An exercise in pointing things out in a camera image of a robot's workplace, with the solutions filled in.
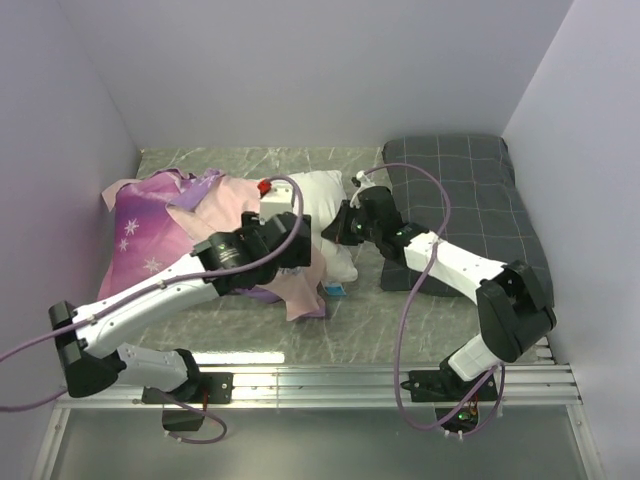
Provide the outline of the purple printed pillowcase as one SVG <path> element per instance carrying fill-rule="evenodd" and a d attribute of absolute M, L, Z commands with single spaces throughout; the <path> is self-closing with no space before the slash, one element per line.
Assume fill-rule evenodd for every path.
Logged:
<path fill-rule="evenodd" d="M 200 176 L 168 169 L 144 180 L 120 180 L 103 199 L 115 212 L 115 232 L 100 300 L 168 268 L 211 234 L 236 230 L 244 212 L 260 208 L 256 180 L 216 169 Z"/>

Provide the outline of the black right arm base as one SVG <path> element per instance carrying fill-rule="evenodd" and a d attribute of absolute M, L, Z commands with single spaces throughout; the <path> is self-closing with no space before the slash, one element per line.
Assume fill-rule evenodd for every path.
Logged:
<path fill-rule="evenodd" d="M 411 370 L 408 379 L 400 383 L 400 387 L 410 393 L 413 403 L 459 403 L 476 382 L 465 382 L 449 371 Z M 474 395 L 447 422 L 442 429 L 446 433 L 468 434 L 479 425 L 479 393 L 481 385 Z"/>

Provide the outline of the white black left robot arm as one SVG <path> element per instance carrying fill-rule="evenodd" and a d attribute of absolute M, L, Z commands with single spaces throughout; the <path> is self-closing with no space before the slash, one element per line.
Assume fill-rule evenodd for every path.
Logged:
<path fill-rule="evenodd" d="M 311 264 L 311 218 L 280 213 L 261 222 L 253 212 L 232 232 L 197 243 L 168 268 L 105 300 L 49 310 L 68 394 L 85 398 L 115 384 L 157 389 L 189 402 L 203 388 L 193 354 L 130 344 L 151 323 L 238 290 L 272 282 L 280 270 Z"/>

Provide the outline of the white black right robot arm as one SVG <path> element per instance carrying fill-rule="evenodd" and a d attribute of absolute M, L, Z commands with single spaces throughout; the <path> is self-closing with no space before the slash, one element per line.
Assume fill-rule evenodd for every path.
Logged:
<path fill-rule="evenodd" d="M 480 333 L 441 363 L 440 386 L 449 398 L 466 397 L 479 375 L 515 362 L 557 324 L 529 265 L 481 257 L 404 221 L 386 187 L 361 188 L 352 200 L 344 200 L 321 236 L 346 246 L 371 242 L 385 259 L 426 271 L 476 305 Z"/>

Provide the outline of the grey plaid pillow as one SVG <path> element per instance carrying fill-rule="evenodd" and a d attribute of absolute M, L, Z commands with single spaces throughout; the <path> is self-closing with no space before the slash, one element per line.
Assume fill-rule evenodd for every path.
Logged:
<path fill-rule="evenodd" d="M 436 177 L 448 194 L 451 214 L 442 238 L 485 258 L 530 265 L 549 301 L 553 281 L 546 255 L 516 188 L 515 169 L 506 142 L 492 135 L 427 135 L 387 142 L 385 164 L 407 163 Z M 391 191 L 404 221 L 433 231 L 445 206 L 438 187 L 412 169 L 387 170 Z M 380 286 L 409 291 L 419 272 L 385 260 Z"/>

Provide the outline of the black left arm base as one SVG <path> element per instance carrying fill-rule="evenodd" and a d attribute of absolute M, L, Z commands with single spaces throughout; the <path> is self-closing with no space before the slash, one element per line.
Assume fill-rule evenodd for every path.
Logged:
<path fill-rule="evenodd" d="M 195 391 L 182 399 L 182 402 L 193 404 L 202 410 L 213 405 L 227 405 L 232 399 L 233 383 L 234 375 L 230 372 L 204 373 Z M 143 389 L 141 402 L 146 405 L 174 405 L 165 400 L 161 392 L 147 387 Z M 178 410 L 164 409 L 161 419 L 163 428 L 175 434 L 198 432 L 205 421 L 203 415 L 182 407 Z"/>

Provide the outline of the aluminium mounting rail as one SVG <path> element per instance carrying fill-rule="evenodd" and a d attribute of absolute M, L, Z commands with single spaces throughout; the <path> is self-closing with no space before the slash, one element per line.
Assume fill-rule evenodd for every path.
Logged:
<path fill-rule="evenodd" d="M 389 365 L 206 365 L 207 374 L 231 378 L 226 404 L 215 409 L 395 408 Z M 580 405 L 582 396 L 567 365 L 516 364 L 496 372 L 489 386 L 504 406 Z"/>

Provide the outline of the white pillow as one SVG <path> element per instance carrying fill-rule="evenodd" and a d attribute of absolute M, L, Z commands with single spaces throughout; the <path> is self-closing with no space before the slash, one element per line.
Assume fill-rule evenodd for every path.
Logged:
<path fill-rule="evenodd" d="M 350 251 L 321 236 L 336 218 L 346 193 L 339 170 L 311 171 L 290 174 L 299 186 L 304 201 L 304 213 L 311 216 L 312 242 L 326 263 L 326 280 L 335 283 L 354 282 L 358 271 Z"/>

